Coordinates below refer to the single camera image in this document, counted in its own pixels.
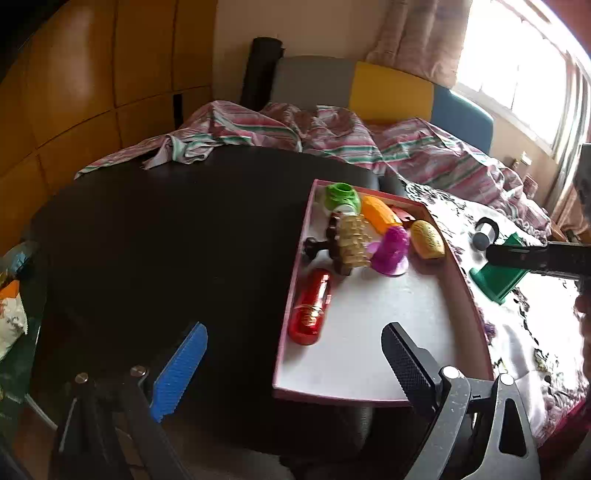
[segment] striped bed sheet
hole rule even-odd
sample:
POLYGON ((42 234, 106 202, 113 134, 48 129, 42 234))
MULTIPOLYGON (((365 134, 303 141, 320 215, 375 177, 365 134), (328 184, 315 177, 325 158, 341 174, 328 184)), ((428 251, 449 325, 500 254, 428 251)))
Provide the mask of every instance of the striped bed sheet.
POLYGON ((336 157, 376 174, 394 170, 412 182, 487 205, 542 241, 550 234, 550 218, 525 197, 518 175, 498 160, 420 118, 368 125, 335 106, 319 105, 310 112, 270 103, 254 112, 217 100, 197 110, 178 130, 107 155, 76 177, 154 150, 144 168, 169 161, 190 164, 228 144, 336 157))

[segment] white wall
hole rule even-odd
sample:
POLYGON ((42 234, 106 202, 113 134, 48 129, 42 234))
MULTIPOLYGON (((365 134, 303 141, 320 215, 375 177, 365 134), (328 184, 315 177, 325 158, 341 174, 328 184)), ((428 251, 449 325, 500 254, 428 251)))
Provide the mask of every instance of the white wall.
POLYGON ((238 101, 253 38, 275 37, 286 56, 362 60, 389 0, 217 0, 213 96, 238 101))

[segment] bright window light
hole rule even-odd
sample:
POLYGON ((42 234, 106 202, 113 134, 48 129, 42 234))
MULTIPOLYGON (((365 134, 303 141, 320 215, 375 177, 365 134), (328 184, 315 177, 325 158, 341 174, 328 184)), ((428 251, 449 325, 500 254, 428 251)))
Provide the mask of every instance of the bright window light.
POLYGON ((457 79, 552 145, 564 110, 566 62, 513 10, 497 0, 473 0, 457 79))

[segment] black cylinder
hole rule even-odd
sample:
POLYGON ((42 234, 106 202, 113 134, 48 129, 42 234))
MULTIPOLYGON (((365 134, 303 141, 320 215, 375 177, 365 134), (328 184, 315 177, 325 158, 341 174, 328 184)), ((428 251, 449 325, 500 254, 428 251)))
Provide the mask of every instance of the black cylinder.
POLYGON ((280 40, 269 37, 257 37, 252 41, 240 105, 259 111, 267 104, 271 97, 275 65, 283 56, 282 45, 280 40))

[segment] blue gripper pad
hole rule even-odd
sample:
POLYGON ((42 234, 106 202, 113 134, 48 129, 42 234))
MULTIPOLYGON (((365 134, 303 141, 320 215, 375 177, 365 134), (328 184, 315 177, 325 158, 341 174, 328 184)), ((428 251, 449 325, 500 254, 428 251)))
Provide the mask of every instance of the blue gripper pad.
POLYGON ((154 382, 150 405, 154 420, 161 422, 165 415, 177 408, 205 350, 207 329, 205 325, 197 323, 154 382))

